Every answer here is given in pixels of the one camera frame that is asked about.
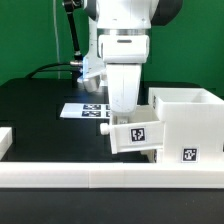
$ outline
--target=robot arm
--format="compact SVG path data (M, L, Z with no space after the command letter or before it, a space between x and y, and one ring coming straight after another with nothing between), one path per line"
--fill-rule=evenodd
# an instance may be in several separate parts
M174 5L182 0L168 0ZM135 113L142 64L149 54L148 30L167 0L85 0L97 21L98 53L106 65L111 113L117 124Z

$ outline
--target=black cable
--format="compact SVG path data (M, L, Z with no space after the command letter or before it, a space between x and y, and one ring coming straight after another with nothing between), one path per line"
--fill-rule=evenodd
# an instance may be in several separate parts
M75 71L75 70L71 70L71 69L51 69L51 70L42 70L42 71L39 71L39 72L72 72L72 71Z
M27 74L25 76L26 79L32 79L33 76L38 73L38 72L41 72L43 71L44 69L46 68L52 68L52 67L57 67L57 66L62 66L62 65L70 65L69 62L64 62L64 63L53 63L53 64L48 64L48 65L44 65L44 66L41 66L39 68L37 68L36 70L34 70L33 72Z

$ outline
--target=green wall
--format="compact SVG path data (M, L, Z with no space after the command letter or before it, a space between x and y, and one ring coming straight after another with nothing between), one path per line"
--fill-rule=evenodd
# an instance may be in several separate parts
M0 84L56 62L52 2L0 2ZM57 1L61 61L69 61L73 52L61 2ZM75 12L75 19L81 50L86 53L88 19L82 10ZM150 54L144 80L193 82L223 97L224 1L184 0L175 20L152 29Z

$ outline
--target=white container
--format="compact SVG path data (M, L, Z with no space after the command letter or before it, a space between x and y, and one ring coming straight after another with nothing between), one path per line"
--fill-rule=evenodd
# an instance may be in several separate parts
M101 125L101 133L109 134L112 153L163 148L164 122L158 120L150 106L137 106L130 123Z
M224 101L205 89L150 88L165 122L163 162L224 161Z

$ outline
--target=black table surface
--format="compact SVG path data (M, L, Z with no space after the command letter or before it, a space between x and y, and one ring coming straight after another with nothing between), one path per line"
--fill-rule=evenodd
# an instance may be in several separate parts
M175 83L148 86L197 87ZM61 119L64 103L108 103L70 80L13 79L0 87L0 126L13 127L14 143L2 162L147 162L139 153L111 155L104 120ZM222 223L222 189L0 189L0 223L174 224Z

